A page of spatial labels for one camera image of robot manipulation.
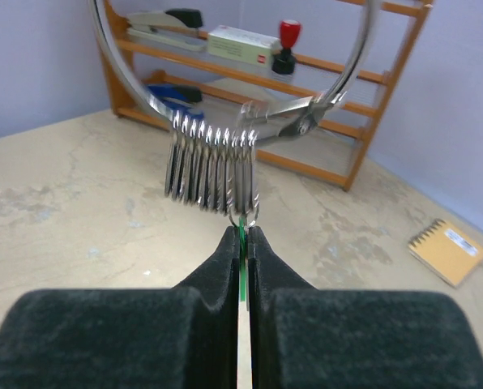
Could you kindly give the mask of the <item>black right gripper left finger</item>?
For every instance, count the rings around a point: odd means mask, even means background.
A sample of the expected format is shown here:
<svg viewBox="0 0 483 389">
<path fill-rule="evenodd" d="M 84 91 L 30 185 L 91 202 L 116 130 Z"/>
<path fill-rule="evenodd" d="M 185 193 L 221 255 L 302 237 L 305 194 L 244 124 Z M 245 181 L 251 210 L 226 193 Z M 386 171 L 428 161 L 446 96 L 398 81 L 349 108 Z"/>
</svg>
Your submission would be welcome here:
<svg viewBox="0 0 483 389">
<path fill-rule="evenodd" d="M 0 388 L 235 388 L 240 238 L 169 289 L 37 289 L 0 326 Z"/>
</svg>

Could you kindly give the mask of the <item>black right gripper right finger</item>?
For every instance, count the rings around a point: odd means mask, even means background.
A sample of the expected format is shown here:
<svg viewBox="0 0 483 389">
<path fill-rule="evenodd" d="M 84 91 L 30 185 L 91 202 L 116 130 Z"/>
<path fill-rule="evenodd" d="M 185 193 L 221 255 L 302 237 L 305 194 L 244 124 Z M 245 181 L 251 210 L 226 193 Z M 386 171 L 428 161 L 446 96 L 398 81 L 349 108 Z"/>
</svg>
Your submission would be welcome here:
<svg viewBox="0 0 483 389">
<path fill-rule="evenodd" d="M 443 293 L 317 289 L 252 228 L 248 245 L 255 388 L 483 388 L 483 354 Z"/>
</svg>

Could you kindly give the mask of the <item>green plastic key tag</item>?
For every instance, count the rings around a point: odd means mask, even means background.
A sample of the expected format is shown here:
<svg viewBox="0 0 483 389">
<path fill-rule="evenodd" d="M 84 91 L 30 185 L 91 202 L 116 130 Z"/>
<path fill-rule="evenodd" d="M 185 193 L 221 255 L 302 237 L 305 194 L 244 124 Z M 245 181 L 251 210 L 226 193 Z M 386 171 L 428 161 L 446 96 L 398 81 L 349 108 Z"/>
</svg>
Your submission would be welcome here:
<svg viewBox="0 0 483 389">
<path fill-rule="evenodd" d="M 248 224 L 246 215 L 242 215 L 238 219 L 238 235 L 240 242 L 240 263 L 239 263 L 239 298 L 240 302 L 247 302 L 247 265 L 246 252 L 247 242 L 246 236 L 248 232 Z"/>
</svg>

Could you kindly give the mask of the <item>large silver keyring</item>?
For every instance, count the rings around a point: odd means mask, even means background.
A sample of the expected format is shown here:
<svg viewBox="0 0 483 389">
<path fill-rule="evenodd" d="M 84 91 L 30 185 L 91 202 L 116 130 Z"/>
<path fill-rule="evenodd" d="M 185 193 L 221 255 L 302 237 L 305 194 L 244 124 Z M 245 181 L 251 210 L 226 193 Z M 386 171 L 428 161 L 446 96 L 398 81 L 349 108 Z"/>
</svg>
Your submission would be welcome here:
<svg viewBox="0 0 483 389">
<path fill-rule="evenodd" d="M 211 126 L 182 109 L 171 109 L 141 83 L 127 65 L 106 19 L 105 3 L 88 3 L 96 38 L 122 86 L 147 114 L 169 124 L 173 140 L 166 168 L 165 196 L 195 205 L 206 212 L 244 220 L 259 212 L 255 178 L 257 148 L 279 141 L 293 141 L 317 127 L 325 114 L 344 98 L 370 50 L 382 3 L 366 1 L 353 50 L 343 72 L 327 90 L 290 101 L 245 103 L 233 125 Z"/>
</svg>

